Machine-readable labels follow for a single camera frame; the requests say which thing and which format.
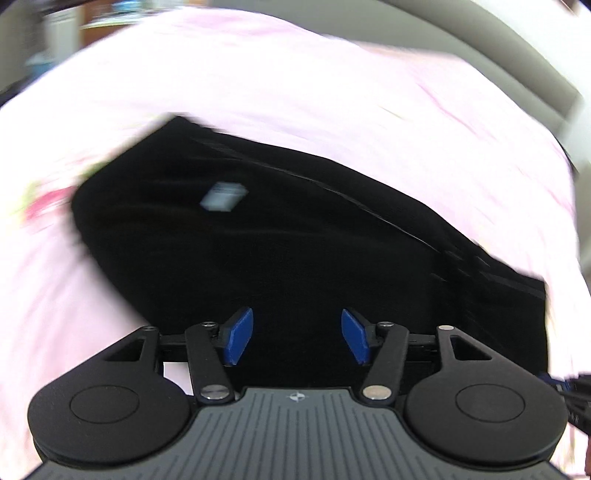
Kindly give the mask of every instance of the pink blanket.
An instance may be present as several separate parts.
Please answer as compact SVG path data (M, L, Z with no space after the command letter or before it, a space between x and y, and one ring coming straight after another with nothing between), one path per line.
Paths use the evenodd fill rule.
M142 323L78 243L66 202L166 112L331 158L429 205L545 279L550 373L591 371L569 166L548 131L452 57L183 8L83 50L0 110L3 480L39 463L27 428L35 392ZM185 372L168 375L186 386ZM553 462L582 472L585 448L568 428Z

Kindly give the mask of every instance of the black cloth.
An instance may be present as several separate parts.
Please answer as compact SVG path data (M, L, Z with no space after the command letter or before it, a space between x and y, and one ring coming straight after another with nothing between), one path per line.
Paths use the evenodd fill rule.
M201 206L220 181L248 191L230 212ZM412 333L455 325L547 369L543 281L326 158L174 118L86 180L72 211L107 279L163 333L253 308L237 388L358 385L344 307Z

